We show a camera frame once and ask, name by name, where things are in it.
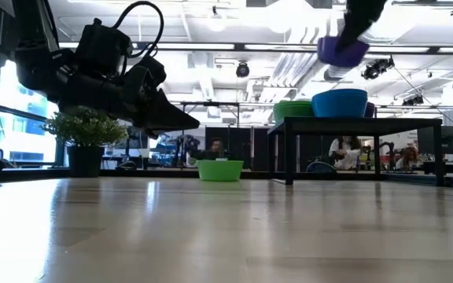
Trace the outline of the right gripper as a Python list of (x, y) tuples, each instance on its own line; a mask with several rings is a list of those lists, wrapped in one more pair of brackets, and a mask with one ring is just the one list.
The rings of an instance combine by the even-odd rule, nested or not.
[(357, 38), (380, 17), (387, 0), (347, 0), (344, 28), (337, 39), (335, 50), (342, 52), (357, 41)]

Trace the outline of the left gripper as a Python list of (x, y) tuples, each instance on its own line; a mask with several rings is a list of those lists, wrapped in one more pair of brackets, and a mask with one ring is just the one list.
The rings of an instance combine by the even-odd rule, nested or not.
[(200, 122), (175, 107), (159, 90), (145, 90), (140, 83), (93, 77), (80, 72), (59, 79), (59, 110), (71, 114), (80, 107), (131, 122), (149, 138), (160, 134), (192, 130)]

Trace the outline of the black ceiling-mounted device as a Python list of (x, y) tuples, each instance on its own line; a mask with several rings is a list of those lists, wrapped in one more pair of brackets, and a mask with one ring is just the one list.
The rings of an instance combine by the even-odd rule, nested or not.
[(421, 94), (413, 95), (411, 97), (406, 97), (403, 100), (402, 106), (422, 105), (424, 100), (425, 98)]
[(388, 59), (376, 59), (366, 65), (361, 76), (365, 80), (376, 79), (379, 75), (382, 75), (394, 66), (395, 63), (392, 57), (389, 57)]

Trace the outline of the person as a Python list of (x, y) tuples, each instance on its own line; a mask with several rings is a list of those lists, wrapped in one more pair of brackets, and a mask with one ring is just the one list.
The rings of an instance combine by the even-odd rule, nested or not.
[(335, 138), (329, 149), (331, 164), (337, 170), (352, 170), (357, 168), (362, 153), (357, 136), (340, 136)]
[(421, 163), (418, 150), (413, 146), (404, 149), (402, 156), (396, 161), (395, 169), (399, 171), (410, 171)]
[(205, 152), (206, 160), (216, 160), (225, 157), (223, 141), (220, 138), (213, 138), (210, 148)]

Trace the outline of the black partition panel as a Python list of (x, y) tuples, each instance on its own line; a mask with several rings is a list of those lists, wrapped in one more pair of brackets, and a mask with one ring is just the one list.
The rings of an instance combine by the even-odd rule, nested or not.
[(244, 169), (268, 171), (267, 132), (266, 127), (206, 127), (206, 146), (219, 139), (230, 160), (243, 161)]

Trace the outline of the long ceiling light strip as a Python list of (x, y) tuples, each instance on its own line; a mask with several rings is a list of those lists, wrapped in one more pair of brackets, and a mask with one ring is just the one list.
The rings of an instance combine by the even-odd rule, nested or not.
[(453, 105), (375, 105), (376, 108), (386, 109), (434, 109), (453, 110)]
[[(159, 51), (214, 51), (214, 52), (262, 52), (262, 53), (315, 53), (316, 44), (288, 43), (221, 43), (221, 42), (164, 42), (158, 43)], [(372, 45), (372, 54), (445, 55), (453, 56), (453, 46), (400, 46)]]

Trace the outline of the green plant in black pot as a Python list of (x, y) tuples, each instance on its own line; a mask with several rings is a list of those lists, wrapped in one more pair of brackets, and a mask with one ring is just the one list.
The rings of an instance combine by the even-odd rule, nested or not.
[(96, 178), (107, 145), (127, 138), (127, 126), (106, 114), (85, 107), (73, 113), (55, 112), (41, 128), (67, 147), (72, 177)]

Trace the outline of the black metal riser shelf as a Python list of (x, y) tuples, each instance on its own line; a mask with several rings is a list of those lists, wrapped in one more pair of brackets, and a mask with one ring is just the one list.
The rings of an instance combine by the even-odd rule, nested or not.
[[(282, 183), (291, 186), (297, 180), (368, 180), (387, 181), (401, 180), (401, 175), (381, 173), (380, 137), (397, 134), (409, 130), (431, 127), (433, 129), (433, 149), (435, 153), (434, 185), (443, 186), (444, 162), (441, 136), (441, 119), (397, 119), (397, 118), (319, 118), (319, 117), (286, 117), (276, 123), (267, 132), (268, 172), (269, 179), (281, 179)], [(275, 170), (274, 143), (277, 136), (284, 138), (283, 172)], [(296, 137), (298, 135), (329, 135), (329, 136), (366, 136), (374, 139), (374, 173), (373, 174), (335, 174), (317, 175), (296, 173)]]

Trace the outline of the black computer monitor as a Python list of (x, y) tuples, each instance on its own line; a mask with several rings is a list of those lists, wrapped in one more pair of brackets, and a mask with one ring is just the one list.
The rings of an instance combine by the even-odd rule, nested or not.
[[(423, 154), (434, 155), (435, 139), (433, 128), (427, 127), (417, 130), (418, 151)], [(441, 127), (441, 141), (443, 154), (453, 154), (453, 126)]]

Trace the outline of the black rounded chair back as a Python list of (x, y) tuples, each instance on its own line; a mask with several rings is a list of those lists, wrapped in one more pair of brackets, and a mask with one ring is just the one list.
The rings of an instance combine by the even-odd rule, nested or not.
[(311, 162), (308, 165), (306, 172), (312, 173), (312, 174), (336, 174), (337, 173), (337, 171), (333, 165), (330, 165), (330, 164), (322, 162), (322, 161)]

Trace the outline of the silver ventilation duct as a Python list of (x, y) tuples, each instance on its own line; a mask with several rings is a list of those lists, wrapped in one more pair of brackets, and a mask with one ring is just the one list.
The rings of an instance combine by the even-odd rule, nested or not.
[[(372, 13), (379, 13), (380, 16), (381, 16), (382, 11), (381, 12), (380, 11), (372, 12)], [(335, 36), (339, 36), (343, 28), (344, 28), (344, 24), (343, 24), (343, 26), (341, 28), (339, 28), (338, 34), (335, 35)], [(324, 77), (325, 77), (326, 80), (332, 80), (332, 81), (337, 81), (339, 79), (342, 79), (348, 72), (350, 72), (353, 69), (353, 68), (341, 68), (341, 67), (333, 66), (333, 65), (330, 65), (330, 64), (328, 64), (328, 65), (329, 65), (329, 67), (325, 71)]]

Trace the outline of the black aluminium table frame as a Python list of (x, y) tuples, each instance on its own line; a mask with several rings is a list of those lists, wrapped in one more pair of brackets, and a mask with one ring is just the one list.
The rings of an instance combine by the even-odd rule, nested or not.
[[(67, 178), (69, 171), (65, 168), (59, 169), (6, 169), (0, 171), (0, 182), (19, 182), (32, 181), (39, 179)], [(101, 177), (114, 178), (198, 178), (197, 171), (118, 171), (118, 170), (102, 170)], [(241, 179), (277, 179), (284, 181), (285, 174), (283, 172), (246, 171), (240, 175)], [(335, 175), (317, 175), (312, 173), (296, 173), (293, 175), (295, 181), (300, 180), (326, 180), (326, 181), (379, 181), (379, 182), (404, 182), (416, 185), (436, 185), (436, 177), (434, 175), (404, 175), (404, 174), (388, 174), (382, 173), (376, 175), (356, 174), (356, 173), (340, 173)], [(444, 177), (444, 186), (453, 187), (453, 176)]]

